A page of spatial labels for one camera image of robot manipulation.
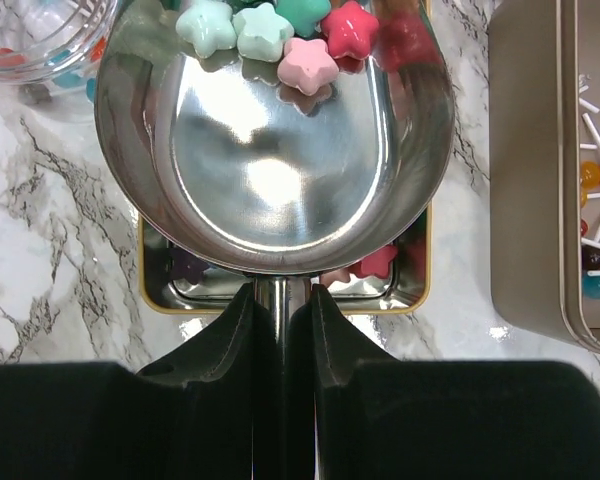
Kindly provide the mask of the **pale mint star candy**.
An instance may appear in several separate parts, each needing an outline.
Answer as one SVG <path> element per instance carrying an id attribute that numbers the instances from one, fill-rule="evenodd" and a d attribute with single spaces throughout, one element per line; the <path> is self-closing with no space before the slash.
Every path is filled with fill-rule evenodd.
<path id="1" fill-rule="evenodd" d="M 269 63 L 281 59 L 285 43 L 295 33 L 292 24 L 277 14 L 270 3 L 240 10 L 233 16 L 232 24 L 237 35 L 239 54 L 244 58 Z"/>

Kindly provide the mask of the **pink star candy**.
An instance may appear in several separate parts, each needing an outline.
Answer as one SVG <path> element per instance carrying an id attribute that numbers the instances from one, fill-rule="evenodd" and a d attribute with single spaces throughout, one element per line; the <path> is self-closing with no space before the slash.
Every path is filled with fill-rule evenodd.
<path id="1" fill-rule="evenodd" d="M 306 96 L 312 96 L 320 88 L 334 82 L 339 67 L 329 55 L 324 40 L 291 38 L 284 45 L 277 75 L 279 80 Z"/>

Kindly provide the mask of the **red star candy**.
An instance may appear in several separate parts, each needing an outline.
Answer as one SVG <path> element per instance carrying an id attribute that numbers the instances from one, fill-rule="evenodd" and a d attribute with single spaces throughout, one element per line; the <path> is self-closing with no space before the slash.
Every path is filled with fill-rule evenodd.
<path id="1" fill-rule="evenodd" d="M 373 50 L 380 22 L 357 1 L 346 1 L 320 22 L 320 28 L 332 58 L 364 60 Z"/>

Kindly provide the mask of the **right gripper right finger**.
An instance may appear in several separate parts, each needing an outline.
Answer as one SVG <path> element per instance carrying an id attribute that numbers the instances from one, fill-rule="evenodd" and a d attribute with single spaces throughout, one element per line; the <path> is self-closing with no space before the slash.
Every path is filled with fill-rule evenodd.
<path id="1" fill-rule="evenodd" d="M 313 287 L 323 479 L 600 479 L 600 394 L 556 361 L 400 361 Z"/>

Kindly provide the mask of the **metal scoop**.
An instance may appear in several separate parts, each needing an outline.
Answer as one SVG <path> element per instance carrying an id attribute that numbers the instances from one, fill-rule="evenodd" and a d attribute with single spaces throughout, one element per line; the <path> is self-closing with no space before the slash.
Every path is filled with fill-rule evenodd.
<path id="1" fill-rule="evenodd" d="M 126 1 L 101 59 L 95 125 L 118 185 L 181 250 L 249 277 L 223 313 L 142 370 L 185 390 L 200 479 L 367 478 L 356 368 L 387 354 L 316 277 L 375 256 L 448 165 L 451 81 L 417 1 L 279 1 L 304 34 L 282 60 L 231 47 L 221 1 Z"/>

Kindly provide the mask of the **tin of pastel star candies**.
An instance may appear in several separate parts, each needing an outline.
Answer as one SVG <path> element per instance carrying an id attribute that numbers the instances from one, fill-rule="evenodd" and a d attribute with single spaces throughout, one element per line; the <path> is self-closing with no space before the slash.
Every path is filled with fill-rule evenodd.
<path id="1" fill-rule="evenodd" d="M 430 287 L 429 201 L 447 165 L 447 72 L 423 1 L 368 1 L 380 41 L 311 97 L 270 66 L 167 34 L 142 63 L 155 112 L 141 292 L 214 314 L 255 272 L 311 273 L 346 314 L 404 314 Z"/>

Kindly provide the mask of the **tin of mini lollipops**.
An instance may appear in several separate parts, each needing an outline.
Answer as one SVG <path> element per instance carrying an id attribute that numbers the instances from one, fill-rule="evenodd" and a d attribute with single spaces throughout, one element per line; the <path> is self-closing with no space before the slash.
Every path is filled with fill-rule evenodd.
<path id="1" fill-rule="evenodd" d="M 600 1 L 505 1 L 488 53 L 494 306 L 600 354 Z"/>

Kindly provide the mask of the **teal star candy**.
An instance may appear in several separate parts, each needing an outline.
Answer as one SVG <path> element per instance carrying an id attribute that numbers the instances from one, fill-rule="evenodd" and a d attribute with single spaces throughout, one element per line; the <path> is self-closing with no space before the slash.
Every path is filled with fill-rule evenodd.
<path id="1" fill-rule="evenodd" d="M 303 38 L 314 35 L 317 25 L 331 11 L 329 0 L 278 0 L 275 11 Z"/>

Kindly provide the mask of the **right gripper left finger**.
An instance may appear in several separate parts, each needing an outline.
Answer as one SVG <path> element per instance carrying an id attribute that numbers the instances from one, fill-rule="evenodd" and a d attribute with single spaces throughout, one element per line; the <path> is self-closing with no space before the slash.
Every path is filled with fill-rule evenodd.
<path id="1" fill-rule="evenodd" d="M 0 365 L 0 479 L 276 479 L 255 427 L 250 285 L 178 348 L 115 362 Z"/>

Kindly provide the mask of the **light green star candy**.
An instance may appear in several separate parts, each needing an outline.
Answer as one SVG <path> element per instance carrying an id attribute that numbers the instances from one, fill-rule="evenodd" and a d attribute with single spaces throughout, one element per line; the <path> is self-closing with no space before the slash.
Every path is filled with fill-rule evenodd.
<path id="1" fill-rule="evenodd" d="M 232 19 L 231 6 L 222 1 L 194 1 L 177 19 L 175 30 L 193 46 L 199 58 L 206 59 L 217 51 L 236 47 Z"/>

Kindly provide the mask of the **clear glass bowl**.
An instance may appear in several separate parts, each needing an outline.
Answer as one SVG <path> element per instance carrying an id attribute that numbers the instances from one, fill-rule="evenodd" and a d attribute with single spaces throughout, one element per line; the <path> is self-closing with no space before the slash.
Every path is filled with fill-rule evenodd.
<path id="1" fill-rule="evenodd" d="M 50 119 L 93 117 L 119 1 L 0 1 L 0 94 Z"/>

